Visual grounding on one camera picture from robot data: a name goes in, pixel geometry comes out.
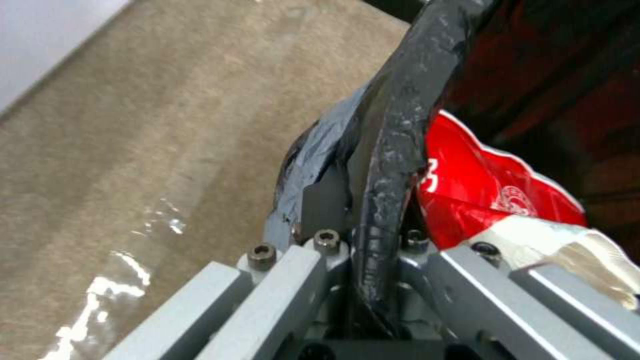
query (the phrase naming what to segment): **black object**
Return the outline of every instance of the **black object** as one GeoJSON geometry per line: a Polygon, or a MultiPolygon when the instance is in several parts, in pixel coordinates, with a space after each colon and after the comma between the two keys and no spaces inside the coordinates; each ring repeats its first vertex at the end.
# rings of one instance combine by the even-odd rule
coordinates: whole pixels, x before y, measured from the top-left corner
{"type": "MultiPolygon", "coordinates": [[[[322,163],[309,166],[331,169],[331,183],[345,191],[328,208],[322,201],[318,209],[303,207],[319,213],[344,205],[344,218],[330,221],[352,235],[347,335],[403,337],[392,291],[398,236],[425,167],[428,119],[439,108],[480,141],[558,181],[585,205],[591,225],[640,261],[638,99],[636,0],[430,1],[352,98],[357,105],[341,105],[348,122],[327,120],[344,130],[310,135],[314,144],[328,144],[322,163]]],[[[313,149],[305,151],[312,158],[313,149]]],[[[283,167],[279,190],[291,166],[283,167]]]]}
{"type": "Polygon", "coordinates": [[[413,22],[426,0],[365,0],[365,2],[400,20],[413,22]]]}
{"type": "Polygon", "coordinates": [[[442,341],[292,340],[282,345],[274,360],[473,360],[473,356],[468,348],[447,347],[442,341]]]}

